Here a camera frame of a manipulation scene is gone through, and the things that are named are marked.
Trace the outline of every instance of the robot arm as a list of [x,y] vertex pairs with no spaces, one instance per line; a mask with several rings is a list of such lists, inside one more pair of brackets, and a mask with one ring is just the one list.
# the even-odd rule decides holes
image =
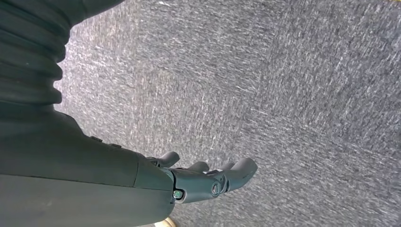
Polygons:
[[176,203],[245,185],[249,158],[209,171],[86,136],[53,108],[57,62],[70,29],[122,0],[0,0],[0,226],[131,227],[165,219]]

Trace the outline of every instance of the gray carpet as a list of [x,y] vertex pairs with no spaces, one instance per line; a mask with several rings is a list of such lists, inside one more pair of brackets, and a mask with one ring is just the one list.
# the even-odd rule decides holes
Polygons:
[[128,0],[67,50],[57,108],[87,134],[258,163],[180,226],[401,226],[401,2]]

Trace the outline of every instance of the robotic finger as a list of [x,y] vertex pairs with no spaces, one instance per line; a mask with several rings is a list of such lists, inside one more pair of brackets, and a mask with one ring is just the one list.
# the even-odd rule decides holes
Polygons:
[[179,160],[175,152],[170,152],[150,161],[161,168],[174,182],[173,201],[190,203],[213,199],[219,195],[243,187],[258,169],[250,158],[237,163],[227,163],[221,168],[209,171],[205,162],[196,162],[189,168],[169,168]]

